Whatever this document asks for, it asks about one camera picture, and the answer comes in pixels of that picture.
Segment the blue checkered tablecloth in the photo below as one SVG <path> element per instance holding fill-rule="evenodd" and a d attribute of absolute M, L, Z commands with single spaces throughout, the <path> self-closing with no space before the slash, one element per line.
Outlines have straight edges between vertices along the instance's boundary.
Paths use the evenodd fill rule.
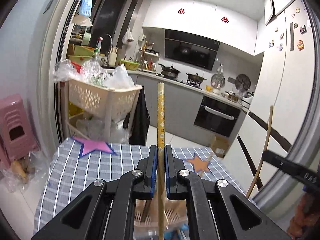
<path fill-rule="evenodd" d="M 34 233 L 39 231 L 56 214 L 65 208 L 95 179 L 105 181 L 119 179 L 124 173 L 135 169 L 142 158 L 149 155 L 149 147 L 136 145 L 110 144 L 117 155 L 95 151 L 79 157 L 81 144 L 67 138 L 53 156 L 49 168 L 49 177 L 44 186 L 35 214 Z M 192 159 L 194 153 L 201 159 L 214 155 L 207 147 L 173 148 L 173 156 L 182 160 Z M 193 171 L 191 163 L 185 162 L 186 169 Z M 245 195 L 239 183 L 227 171 L 215 155 L 208 165 L 210 172 L 205 172 L 203 178 L 216 181 L 226 179 L 236 189 Z"/>

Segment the range hood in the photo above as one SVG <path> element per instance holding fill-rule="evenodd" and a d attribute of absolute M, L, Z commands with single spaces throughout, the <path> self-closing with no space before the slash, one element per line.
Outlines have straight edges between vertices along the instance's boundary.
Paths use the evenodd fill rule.
<path fill-rule="evenodd" d="M 164 57 L 212 70 L 219 41 L 191 33 L 165 30 Z"/>

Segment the green basket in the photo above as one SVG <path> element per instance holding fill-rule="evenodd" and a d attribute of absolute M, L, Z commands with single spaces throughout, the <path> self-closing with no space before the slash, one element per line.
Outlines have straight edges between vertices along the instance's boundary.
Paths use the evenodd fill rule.
<path fill-rule="evenodd" d="M 120 63 L 124 64 L 126 70 L 137 70 L 137 68 L 140 66 L 140 63 L 126 60 L 120 60 Z"/>

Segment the white floor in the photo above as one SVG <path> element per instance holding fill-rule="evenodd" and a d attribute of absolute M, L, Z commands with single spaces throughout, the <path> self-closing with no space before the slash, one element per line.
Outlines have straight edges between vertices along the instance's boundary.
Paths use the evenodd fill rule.
<path fill-rule="evenodd" d="M 166 145 L 171 144 L 172 147 L 201 146 L 168 132 L 165 132 L 164 140 Z M 149 127 L 147 135 L 147 146 L 150 145 L 157 145 L 157 129 L 153 126 Z M 30 240 L 33 235 L 34 216 L 45 182 L 46 178 L 38 183 L 32 180 L 26 191 L 17 190 L 14 193 L 9 193 L 0 182 L 0 208 L 21 240 Z"/>
<path fill-rule="evenodd" d="M 179 136 L 173 135 L 171 133 L 165 132 L 164 134 L 164 144 L 171 144 L 172 147 L 200 147 L 202 145 L 195 142 L 188 141 Z M 157 128 L 149 126 L 149 131 L 147 134 L 147 146 L 157 145 Z"/>

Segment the cardboard box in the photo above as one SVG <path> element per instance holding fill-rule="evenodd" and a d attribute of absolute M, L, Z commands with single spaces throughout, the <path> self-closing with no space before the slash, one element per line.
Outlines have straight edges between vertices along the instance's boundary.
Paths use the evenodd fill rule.
<path fill-rule="evenodd" d="M 213 137 L 210 148 L 213 150 L 215 155 L 220 158 L 224 158 L 229 149 L 229 140 L 227 138 L 215 135 Z"/>

